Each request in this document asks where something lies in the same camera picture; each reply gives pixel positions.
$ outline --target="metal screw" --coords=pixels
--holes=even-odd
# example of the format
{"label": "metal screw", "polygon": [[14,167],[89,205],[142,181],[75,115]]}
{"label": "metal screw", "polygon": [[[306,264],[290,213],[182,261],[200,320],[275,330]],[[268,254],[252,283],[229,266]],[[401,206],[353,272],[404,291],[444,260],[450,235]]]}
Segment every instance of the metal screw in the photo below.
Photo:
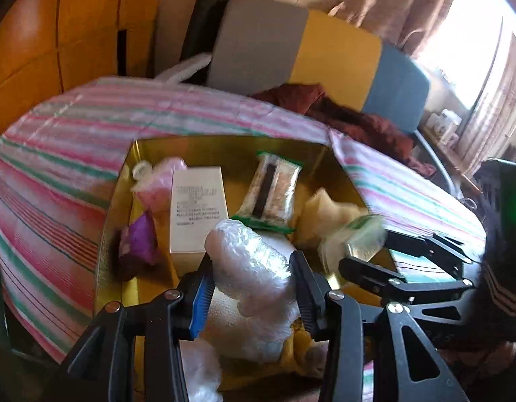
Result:
{"label": "metal screw", "polygon": [[399,302],[390,302],[387,305],[388,311],[394,314],[401,313],[403,311],[403,306]]}
{"label": "metal screw", "polygon": [[116,313],[119,310],[120,310],[120,302],[117,302],[116,300],[105,305],[105,311],[107,311],[108,313]]}
{"label": "metal screw", "polygon": [[331,298],[332,300],[341,300],[345,298],[345,294],[341,290],[331,290],[327,294],[329,295],[329,298]]}
{"label": "metal screw", "polygon": [[181,297],[181,293],[179,290],[176,290],[176,289],[170,289],[170,290],[167,290],[165,292],[165,297],[168,299],[168,300],[176,300],[178,299],[179,297]]}

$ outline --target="gold box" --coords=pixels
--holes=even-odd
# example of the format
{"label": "gold box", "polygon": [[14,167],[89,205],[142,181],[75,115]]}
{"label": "gold box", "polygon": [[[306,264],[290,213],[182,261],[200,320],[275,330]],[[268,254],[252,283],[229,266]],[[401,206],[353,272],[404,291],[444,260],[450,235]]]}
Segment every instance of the gold box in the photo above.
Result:
{"label": "gold box", "polygon": [[[178,284],[178,278],[168,252],[168,240],[164,239],[167,234],[160,232],[159,229],[163,229],[164,222],[168,223],[168,216],[165,220],[156,219],[159,246],[165,252],[166,259],[160,265],[155,266],[152,272],[142,274],[137,279],[126,283],[121,283],[113,276],[112,264],[118,255],[120,230],[127,226],[130,220],[134,220],[142,213],[142,207],[137,207],[140,203],[138,200],[134,200],[130,191],[135,183],[131,177],[131,170],[137,162],[147,160],[155,165],[166,157],[181,157],[188,166],[220,166],[228,214],[232,216],[239,209],[251,184],[258,166],[256,154],[259,150],[278,154],[304,164],[295,191],[293,224],[300,215],[304,203],[319,188],[325,188],[331,198],[337,202],[351,202],[365,207],[344,169],[334,157],[332,150],[319,143],[237,135],[197,135],[137,140],[131,145],[122,166],[107,212],[98,249],[94,312],[98,313],[107,302],[112,300],[122,302],[125,306],[148,302],[164,290]],[[382,261],[379,261],[378,264],[393,270],[394,267],[388,252],[382,251],[374,259],[378,259],[379,255],[383,254],[383,258],[379,259]],[[305,255],[314,270],[322,271],[315,251],[305,250]],[[359,302],[379,305],[379,297],[357,286],[351,286],[345,291],[353,295]],[[137,361],[136,355],[136,367],[142,369],[142,359],[139,360],[139,363]],[[236,379],[238,383],[236,387],[242,387],[254,381],[256,377],[273,375],[279,370],[278,365],[264,365],[257,370],[251,364],[248,364],[247,368],[241,361],[237,364],[240,376]],[[254,376],[253,379],[247,380],[242,371],[245,373],[248,371]]]}

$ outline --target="gray cushion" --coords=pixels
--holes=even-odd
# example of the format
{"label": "gray cushion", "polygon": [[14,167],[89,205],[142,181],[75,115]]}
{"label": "gray cushion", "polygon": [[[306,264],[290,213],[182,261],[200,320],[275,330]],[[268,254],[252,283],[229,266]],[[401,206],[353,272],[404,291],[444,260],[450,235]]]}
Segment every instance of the gray cushion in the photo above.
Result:
{"label": "gray cushion", "polygon": [[288,81],[308,10],[273,0],[230,0],[206,84],[252,95]]}

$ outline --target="snack package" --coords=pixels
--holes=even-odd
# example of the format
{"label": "snack package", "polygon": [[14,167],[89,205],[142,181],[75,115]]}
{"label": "snack package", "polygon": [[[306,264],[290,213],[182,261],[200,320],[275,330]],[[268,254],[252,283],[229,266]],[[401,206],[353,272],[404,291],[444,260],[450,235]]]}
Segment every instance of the snack package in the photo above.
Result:
{"label": "snack package", "polygon": [[184,160],[179,157],[169,157],[155,165],[151,173],[131,189],[145,208],[153,213],[168,210],[171,205],[172,177],[175,170],[187,169]]}
{"label": "snack package", "polygon": [[251,187],[233,219],[251,228],[288,234],[294,214],[294,193],[301,165],[271,153],[259,153]]}
{"label": "snack package", "polygon": [[342,279],[338,270],[342,258],[356,257],[368,262],[385,245],[386,237],[381,215],[367,214],[351,221],[327,236],[318,247],[325,273]]}

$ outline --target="plastic bag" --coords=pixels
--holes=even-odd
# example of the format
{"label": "plastic bag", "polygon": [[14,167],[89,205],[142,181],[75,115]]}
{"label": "plastic bag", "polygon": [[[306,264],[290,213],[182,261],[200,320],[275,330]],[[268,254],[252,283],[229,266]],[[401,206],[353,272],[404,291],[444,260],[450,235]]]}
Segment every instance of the plastic bag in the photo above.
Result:
{"label": "plastic bag", "polygon": [[238,301],[215,289],[208,319],[201,333],[220,354],[257,363],[278,361],[284,340],[291,335],[289,324],[268,328],[261,319],[244,317],[238,311]]}
{"label": "plastic bag", "polygon": [[246,317],[282,321],[295,301],[289,260],[241,222],[220,221],[208,234],[205,249],[213,263],[217,288],[238,300]]}
{"label": "plastic bag", "polygon": [[187,165],[181,158],[166,158],[155,165],[152,173],[141,179],[131,191],[153,213],[168,210],[171,205],[174,171],[184,169],[187,169]]}
{"label": "plastic bag", "polygon": [[323,379],[325,364],[327,363],[327,353],[329,341],[312,341],[303,357],[301,364],[305,376]]}
{"label": "plastic bag", "polygon": [[215,349],[199,338],[181,340],[180,352],[189,402],[222,402],[222,395],[217,392],[221,367]]}
{"label": "plastic bag", "polygon": [[275,362],[299,317],[288,260],[294,247],[281,234],[262,233],[227,219],[206,237],[217,289],[203,336],[222,355]]}
{"label": "plastic bag", "polygon": [[258,155],[247,195],[233,216],[251,228],[290,233],[288,221],[294,214],[294,193],[301,166],[271,153]]}
{"label": "plastic bag", "polygon": [[327,236],[318,247],[325,273],[342,279],[338,265],[344,257],[370,261],[385,245],[387,232],[382,219],[381,215],[367,214]]}

